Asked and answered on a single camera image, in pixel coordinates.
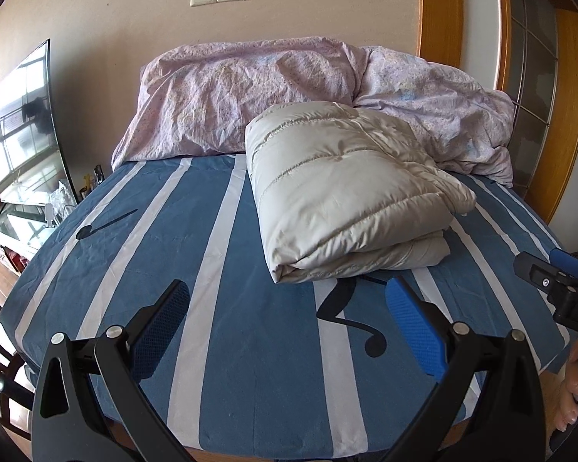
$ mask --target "beige wall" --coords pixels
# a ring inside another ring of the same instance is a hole
[[[418,0],[6,0],[0,81],[51,38],[55,121],[74,183],[101,163],[136,109],[139,71],[182,44],[324,35],[415,52]]]

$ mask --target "white stripe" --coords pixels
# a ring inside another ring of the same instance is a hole
[[[77,332],[78,339],[91,339],[96,337],[107,306],[111,302],[111,298],[122,279],[126,266],[131,262],[131,259],[133,258],[133,255],[135,255],[145,233],[148,231],[161,209],[165,206],[165,203],[173,190],[176,189],[180,179],[182,179],[182,176],[190,168],[191,160],[192,158],[182,158],[180,160],[178,168],[170,175],[161,190],[152,199],[148,208],[146,208],[145,212],[133,228],[133,231],[131,231],[124,244],[120,247],[116,257],[105,272],[105,276],[103,276],[103,280],[100,282],[92,303],[88,307],[86,316],[84,316],[84,320],[81,322],[79,332]]]
[[[527,208],[526,203],[521,203],[519,201],[518,198],[516,198],[516,196],[514,196],[512,193],[510,193],[509,189],[507,189],[506,187],[502,186],[501,184],[499,184],[499,187],[501,189],[503,189],[509,196],[510,198],[512,198],[516,203],[518,203],[522,208],[524,208],[527,212],[527,214],[529,214],[529,216],[533,219],[533,222],[535,222],[539,228],[546,233],[546,236],[548,236],[550,238],[550,240],[553,242],[554,246],[556,246],[557,248],[561,248],[561,245],[559,245],[558,241],[552,236],[552,234],[550,234],[550,231],[548,230],[548,228],[544,227],[544,224],[541,223],[541,221],[534,215],[534,212],[532,210],[530,210],[529,208]]]
[[[479,250],[478,246],[473,241],[473,238],[471,238],[471,236],[469,236],[465,232],[465,230],[462,228],[458,220],[454,219],[452,221],[452,229],[459,236],[460,240],[463,242],[465,247],[467,247],[467,250],[469,250],[469,253],[472,255],[473,259],[477,263],[479,270],[481,270],[482,274],[484,274],[484,277],[486,278],[488,284],[492,288],[492,291],[494,292],[496,298],[499,300],[499,304],[501,305],[503,312],[506,314],[507,319],[509,320],[512,328],[522,330],[522,332],[524,332],[524,334],[526,335],[527,343],[531,348],[531,354],[533,354],[533,359],[535,360],[536,367],[539,370],[540,360],[537,353],[535,353],[533,343],[531,342],[531,339],[529,338],[529,335],[524,328],[524,324],[522,323],[520,316],[518,316],[518,313],[516,312],[516,308],[512,304],[512,301],[510,301],[510,298],[507,296],[506,291],[501,285],[501,282],[499,281],[495,273],[492,271],[490,265],[486,262],[484,256],[482,255],[482,252]]]
[[[497,198],[494,194],[492,194],[492,192],[490,191],[490,189],[488,189],[483,182],[481,182],[481,180],[475,179],[475,177],[473,176],[469,176],[471,177],[473,180],[475,180],[475,182],[478,184],[479,187],[481,187],[482,189],[484,189],[485,192],[487,192],[488,194],[490,194],[494,199],[496,199],[499,203],[501,203],[501,205],[503,205],[503,208],[506,209],[507,213],[510,214],[510,217],[512,217],[513,221],[518,224],[519,228],[522,229],[522,231],[526,232],[532,239],[533,243],[535,244],[535,246],[538,248],[538,250],[542,253],[542,255],[544,256],[544,259],[548,260],[548,254],[546,253],[546,250],[544,250],[544,247],[542,246],[541,241],[537,238],[536,235],[534,235],[532,232],[530,232],[526,226],[520,222],[518,220],[518,217],[516,217],[514,215],[514,213],[512,213],[511,210],[509,210],[509,208],[507,208],[506,204],[503,203],[499,198]]]
[[[313,282],[317,308],[335,286],[335,279]],[[338,318],[344,318],[343,311],[340,311]],[[362,418],[347,327],[319,319],[318,324],[332,458],[362,454],[368,451],[368,436]]]
[[[415,282],[422,292],[424,296],[424,300],[426,302],[432,302],[435,304],[439,310],[444,314],[447,320],[450,323],[453,323],[454,320],[447,308],[447,304],[443,300],[443,296],[441,295],[441,291],[437,286],[433,275],[430,272],[430,269],[427,267],[420,267],[416,269],[411,269],[413,272],[413,277],[415,278]],[[473,415],[473,411],[475,410],[475,405],[477,404],[478,397],[479,397],[479,384],[478,381],[475,379],[475,375],[473,375],[473,379],[471,380],[471,385],[469,390],[467,390],[467,394],[464,399],[465,410],[466,410],[466,417],[471,417]]]
[[[20,348],[23,348],[23,336],[28,330],[30,322],[32,321],[32,317],[38,309],[40,302],[43,300],[43,297],[45,297],[47,289],[51,285],[54,277],[78,241],[76,238],[77,231],[79,231],[79,229],[81,229],[83,226],[90,225],[92,222],[94,222],[94,220],[101,214],[101,212],[105,210],[105,207],[109,205],[111,200],[113,200],[113,198],[116,197],[116,195],[124,188],[124,186],[126,186],[127,183],[133,177],[135,177],[135,175],[143,168],[144,165],[145,161],[137,162],[133,168],[131,168],[130,171],[97,203],[97,205],[92,209],[88,216],[81,222],[77,230],[72,233],[68,240],[66,240],[62,250],[60,250],[52,262],[52,265],[49,266],[49,269],[34,291],[34,295],[30,299],[30,302],[28,302],[26,310],[23,312],[22,319],[20,319],[20,322],[17,324],[17,328],[15,329],[15,341]]]
[[[238,154],[192,290],[171,384],[167,426],[182,445],[200,449],[203,376],[222,268],[246,179],[246,156]]]
[[[503,241],[505,241],[507,243],[507,246],[510,248],[512,253],[515,256],[518,255],[520,253],[520,251],[518,250],[518,247],[516,246],[516,244],[509,237],[509,235],[506,234],[503,231],[503,229],[501,229],[499,224],[494,222],[494,219],[490,216],[490,214],[486,210],[484,210],[479,204],[476,204],[475,207],[479,210],[479,213],[482,214],[482,217],[484,217],[484,219],[486,219],[486,221],[492,226],[492,228],[495,230],[495,232],[503,239]],[[541,295],[541,297],[544,301],[544,304],[546,304],[546,307],[550,311],[550,314],[554,314],[556,308],[552,304],[550,304],[550,302],[548,302],[546,294],[544,292],[542,292],[541,290],[538,290],[538,292]],[[561,337],[563,337],[565,345],[567,345],[570,341],[570,332],[568,332],[567,328],[565,328],[563,325],[560,325],[558,323],[556,324],[556,327],[558,328],[559,333],[561,334]]]

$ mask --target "tv screen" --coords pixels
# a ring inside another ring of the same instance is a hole
[[[72,192],[52,116],[48,40],[0,84],[0,199],[42,206],[60,180]]]

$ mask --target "white puffer jacket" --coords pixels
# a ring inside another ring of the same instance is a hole
[[[435,265],[452,214],[475,206],[409,125],[371,109],[277,104],[248,124],[246,151],[276,283]]]

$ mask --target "bed sheet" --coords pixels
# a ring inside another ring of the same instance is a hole
[[[545,257],[556,240],[513,191],[457,177],[478,205],[445,231],[450,256],[400,274],[477,332],[523,329],[544,369],[564,355],[570,335],[553,322],[544,295],[514,276],[512,262],[522,250]],[[75,238],[83,225],[114,219]],[[382,285],[358,279],[339,315],[385,335],[387,349],[372,358],[368,333],[316,317],[336,280],[272,282],[243,154],[122,165],[39,250],[0,320],[38,368],[57,331],[88,338],[124,325],[176,278],[192,294],[187,316],[140,385],[185,446],[285,459],[382,450],[435,384],[390,316]],[[119,419],[100,379],[94,385],[106,415]],[[458,420],[472,412],[481,385],[477,377]]]

